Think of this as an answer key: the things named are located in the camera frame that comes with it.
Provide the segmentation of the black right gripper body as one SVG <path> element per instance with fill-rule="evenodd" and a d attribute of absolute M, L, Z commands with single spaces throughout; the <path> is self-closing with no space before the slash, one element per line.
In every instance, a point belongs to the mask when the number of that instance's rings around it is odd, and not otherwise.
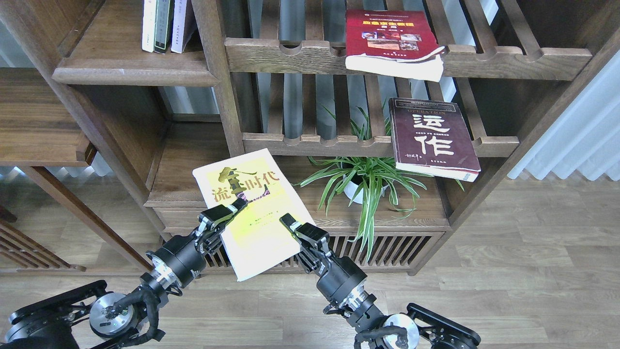
<path fill-rule="evenodd" d="M 330 305 L 344 311 L 356 311 L 368 293 L 364 290 L 366 273 L 349 257 L 338 257 L 327 244 L 318 247 L 302 242 L 297 254 L 306 272 L 314 271 L 317 289 Z"/>

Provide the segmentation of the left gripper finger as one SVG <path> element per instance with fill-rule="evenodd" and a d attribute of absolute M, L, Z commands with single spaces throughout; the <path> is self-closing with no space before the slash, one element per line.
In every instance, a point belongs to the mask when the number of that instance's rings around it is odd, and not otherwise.
<path fill-rule="evenodd" d="M 238 197 L 228 205 L 219 204 L 216 207 L 204 210 L 199 214 L 199 226 L 196 227 L 197 236 L 207 236 L 211 233 L 219 233 L 241 210 L 248 205 L 243 197 Z"/>

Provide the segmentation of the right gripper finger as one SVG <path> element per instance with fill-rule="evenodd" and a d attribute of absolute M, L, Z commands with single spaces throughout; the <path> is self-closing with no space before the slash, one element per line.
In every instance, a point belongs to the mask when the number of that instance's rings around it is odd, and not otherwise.
<path fill-rule="evenodd" d="M 293 223 L 293 238 L 300 245 L 297 257 L 331 256 L 328 232 L 310 223 Z"/>
<path fill-rule="evenodd" d="M 292 234 L 293 238 L 297 241 L 299 245 L 299 252 L 303 250 L 303 232 L 301 228 L 303 224 L 297 221 L 291 214 L 285 214 L 281 216 L 279 221 L 286 227 L 286 229 Z"/>

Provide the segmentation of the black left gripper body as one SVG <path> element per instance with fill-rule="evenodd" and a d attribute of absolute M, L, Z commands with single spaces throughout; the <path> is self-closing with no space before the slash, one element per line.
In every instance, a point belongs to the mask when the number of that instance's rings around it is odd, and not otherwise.
<path fill-rule="evenodd" d="M 146 252 L 153 270 L 145 274 L 145 285 L 153 291 L 180 291 L 206 268 L 206 254 L 214 254 L 222 244 L 223 227 L 201 231 L 189 236 L 173 236 L 157 251 Z"/>

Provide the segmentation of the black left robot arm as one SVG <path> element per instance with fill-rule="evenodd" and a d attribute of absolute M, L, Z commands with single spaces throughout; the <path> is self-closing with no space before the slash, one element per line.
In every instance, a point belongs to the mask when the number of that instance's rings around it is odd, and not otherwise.
<path fill-rule="evenodd" d="M 132 292 L 106 291 L 99 280 L 22 307 L 11 314 L 11 328 L 3 349 L 77 349 L 72 327 L 88 320 L 100 349 L 121 349 L 150 340 L 160 341 L 159 310 L 168 296 L 182 289 L 206 268 L 206 255 L 221 247 L 221 233 L 248 202 L 243 197 L 199 215 L 199 225 L 188 236 L 174 236 L 155 252 L 148 252 L 153 269 L 141 276 Z"/>

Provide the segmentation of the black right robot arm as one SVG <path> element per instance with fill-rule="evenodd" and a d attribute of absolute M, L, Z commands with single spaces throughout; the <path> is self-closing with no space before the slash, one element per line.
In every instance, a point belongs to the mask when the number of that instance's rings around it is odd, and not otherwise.
<path fill-rule="evenodd" d="M 365 291 L 366 273 L 350 257 L 337 256 L 328 245 L 328 232 L 300 223 L 290 214 L 280 219 L 300 245 L 297 259 L 306 272 L 318 277 L 317 289 L 328 301 L 323 312 L 342 316 L 354 327 L 354 348 L 368 343 L 371 349 L 415 349 L 423 338 L 433 349 L 476 349 L 480 336 L 416 303 L 406 312 L 385 315 L 375 305 L 376 296 Z"/>

